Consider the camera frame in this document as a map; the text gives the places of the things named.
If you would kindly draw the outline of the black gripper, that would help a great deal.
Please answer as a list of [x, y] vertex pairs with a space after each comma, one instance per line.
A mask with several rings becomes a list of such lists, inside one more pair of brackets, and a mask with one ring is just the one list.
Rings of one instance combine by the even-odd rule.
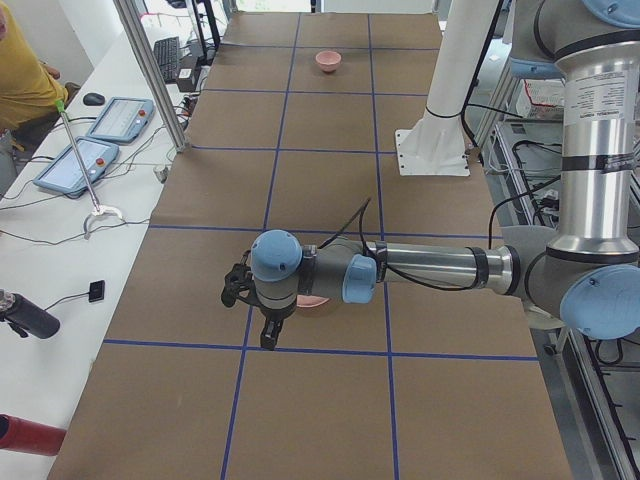
[[[239, 262], [235, 263], [224, 277], [224, 287], [221, 292], [221, 302], [227, 308], [232, 308], [237, 301], [250, 306], [257, 306], [257, 293], [250, 266], [247, 264], [249, 251], [245, 251]], [[284, 325], [284, 318], [278, 315], [268, 315], [260, 333], [260, 347], [275, 349], [279, 335]]]

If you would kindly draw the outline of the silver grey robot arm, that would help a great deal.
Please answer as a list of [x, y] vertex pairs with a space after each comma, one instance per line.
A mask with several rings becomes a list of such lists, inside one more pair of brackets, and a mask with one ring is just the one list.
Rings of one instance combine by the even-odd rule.
[[225, 276], [222, 303], [258, 308], [273, 349], [301, 295], [367, 303], [381, 282], [516, 296], [595, 339], [639, 326], [639, 249], [628, 238], [639, 83], [635, 1], [520, 1], [511, 68], [565, 82], [556, 228], [510, 227], [501, 246], [437, 247], [351, 241], [301, 245], [262, 233]]

